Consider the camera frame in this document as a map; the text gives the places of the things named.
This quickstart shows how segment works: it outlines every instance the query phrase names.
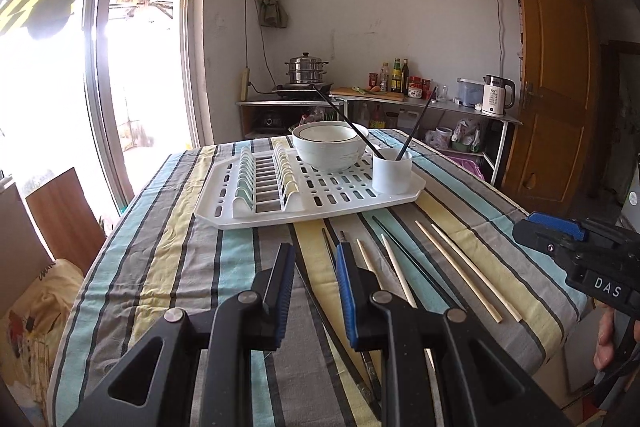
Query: white cup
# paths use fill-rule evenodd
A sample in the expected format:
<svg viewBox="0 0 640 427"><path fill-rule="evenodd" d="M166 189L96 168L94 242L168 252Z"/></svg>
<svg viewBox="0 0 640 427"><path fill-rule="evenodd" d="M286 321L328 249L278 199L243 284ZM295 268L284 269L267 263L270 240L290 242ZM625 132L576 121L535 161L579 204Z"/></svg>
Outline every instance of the white cup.
<svg viewBox="0 0 640 427"><path fill-rule="evenodd" d="M411 185L413 161L409 151L395 161L400 149L380 149L385 159L373 155L373 190L380 194L404 194Z"/></svg>

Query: yellow and black striped sign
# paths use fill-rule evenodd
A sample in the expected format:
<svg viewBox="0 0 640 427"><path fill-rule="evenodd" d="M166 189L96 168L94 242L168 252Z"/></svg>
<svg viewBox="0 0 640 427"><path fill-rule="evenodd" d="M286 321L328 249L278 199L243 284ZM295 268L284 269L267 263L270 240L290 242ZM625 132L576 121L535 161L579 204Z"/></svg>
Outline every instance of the yellow and black striped sign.
<svg viewBox="0 0 640 427"><path fill-rule="evenodd" d="M11 30L24 26L36 5L47 4L50 0L7 0L0 7L0 37Z"/></svg>

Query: electric kettle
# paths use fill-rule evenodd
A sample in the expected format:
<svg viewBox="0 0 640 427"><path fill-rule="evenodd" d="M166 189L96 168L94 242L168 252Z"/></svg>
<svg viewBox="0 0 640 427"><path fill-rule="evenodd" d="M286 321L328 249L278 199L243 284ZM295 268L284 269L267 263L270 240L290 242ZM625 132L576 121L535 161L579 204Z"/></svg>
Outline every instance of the electric kettle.
<svg viewBox="0 0 640 427"><path fill-rule="evenodd" d="M504 116L504 110L513 107L516 101L516 85L508 78L493 76L492 74L487 75L484 81L486 85L484 86L484 97L482 97L482 112L495 116ZM505 87L507 86L511 88L511 99L505 105Z"/></svg>

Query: finger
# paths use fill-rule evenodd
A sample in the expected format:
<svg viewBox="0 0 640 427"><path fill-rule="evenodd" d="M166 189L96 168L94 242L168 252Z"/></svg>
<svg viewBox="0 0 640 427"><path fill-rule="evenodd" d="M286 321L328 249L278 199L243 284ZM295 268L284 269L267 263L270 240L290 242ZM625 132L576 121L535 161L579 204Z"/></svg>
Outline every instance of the finger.
<svg viewBox="0 0 640 427"><path fill-rule="evenodd" d="M602 371L613 360L615 349L613 343L605 344L604 346L598 346L596 348L596 354L593 357L593 365L598 371Z"/></svg>
<svg viewBox="0 0 640 427"><path fill-rule="evenodd" d="M609 344L613 337L613 308L608 308L600 318L600 326L598 328L598 345L604 346Z"/></svg>

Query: sliding glass door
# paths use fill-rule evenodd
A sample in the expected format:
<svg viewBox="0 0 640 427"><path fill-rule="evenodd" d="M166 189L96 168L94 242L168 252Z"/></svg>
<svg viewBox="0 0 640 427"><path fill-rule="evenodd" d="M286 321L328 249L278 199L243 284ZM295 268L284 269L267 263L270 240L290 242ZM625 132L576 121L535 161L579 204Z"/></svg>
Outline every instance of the sliding glass door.
<svg viewBox="0 0 640 427"><path fill-rule="evenodd" d="M23 196L75 167L114 223L191 137L178 0L0 0L0 165Z"/></svg>

